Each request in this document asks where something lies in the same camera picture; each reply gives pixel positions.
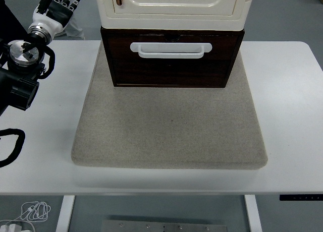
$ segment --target beige felt mat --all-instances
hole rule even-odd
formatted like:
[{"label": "beige felt mat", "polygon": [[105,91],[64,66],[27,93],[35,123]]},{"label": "beige felt mat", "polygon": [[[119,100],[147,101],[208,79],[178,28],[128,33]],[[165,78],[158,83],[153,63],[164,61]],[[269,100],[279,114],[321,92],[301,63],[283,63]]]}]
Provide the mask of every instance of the beige felt mat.
[{"label": "beige felt mat", "polygon": [[226,88],[114,87],[103,46],[77,128],[77,165],[258,169],[267,162],[240,53]]}]

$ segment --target white table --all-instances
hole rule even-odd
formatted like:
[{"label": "white table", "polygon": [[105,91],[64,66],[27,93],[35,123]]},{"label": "white table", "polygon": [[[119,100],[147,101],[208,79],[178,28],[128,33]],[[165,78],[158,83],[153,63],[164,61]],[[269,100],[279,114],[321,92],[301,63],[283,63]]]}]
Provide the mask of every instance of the white table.
[{"label": "white table", "polygon": [[[82,167],[70,158],[99,41],[53,41],[53,74],[27,111],[8,107],[0,129],[25,131],[0,194],[279,194],[323,192],[323,72],[301,42],[243,42],[241,53],[268,163],[259,170]],[[13,148],[0,141],[0,159]]]}]

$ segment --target robotic hand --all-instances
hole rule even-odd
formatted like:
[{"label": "robotic hand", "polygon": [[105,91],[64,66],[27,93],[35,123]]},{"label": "robotic hand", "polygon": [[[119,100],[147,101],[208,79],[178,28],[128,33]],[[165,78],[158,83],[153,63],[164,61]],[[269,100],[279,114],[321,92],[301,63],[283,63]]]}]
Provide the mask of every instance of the robotic hand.
[{"label": "robotic hand", "polygon": [[[41,0],[24,40],[6,44],[1,39],[5,36],[0,36],[0,116],[9,105],[21,110],[30,107],[39,87],[37,80],[47,78],[54,69],[55,53],[47,45],[55,34],[65,29],[79,1]],[[48,70],[42,63],[45,54],[49,55]],[[13,153],[0,161],[0,167],[12,163],[21,151],[24,132],[16,129],[0,131],[0,136],[11,134],[19,135],[19,138]]]}]

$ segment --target white drawer handle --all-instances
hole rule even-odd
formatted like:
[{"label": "white drawer handle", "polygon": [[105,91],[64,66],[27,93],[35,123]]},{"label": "white drawer handle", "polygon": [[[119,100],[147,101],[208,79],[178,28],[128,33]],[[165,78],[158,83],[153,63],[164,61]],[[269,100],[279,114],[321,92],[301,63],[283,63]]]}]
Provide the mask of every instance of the white drawer handle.
[{"label": "white drawer handle", "polygon": [[212,50],[210,43],[134,42],[130,49],[142,58],[198,59]]}]

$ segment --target dark wood box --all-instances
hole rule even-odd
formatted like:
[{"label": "dark wood box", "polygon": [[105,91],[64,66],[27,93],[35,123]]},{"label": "dark wood box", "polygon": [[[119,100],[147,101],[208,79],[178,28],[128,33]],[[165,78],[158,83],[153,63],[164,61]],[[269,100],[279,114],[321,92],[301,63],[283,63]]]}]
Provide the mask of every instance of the dark wood box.
[{"label": "dark wood box", "polygon": [[[244,30],[140,30],[101,28],[114,86],[212,87],[226,86]],[[130,49],[133,42],[211,43],[200,59],[144,59]]]}]

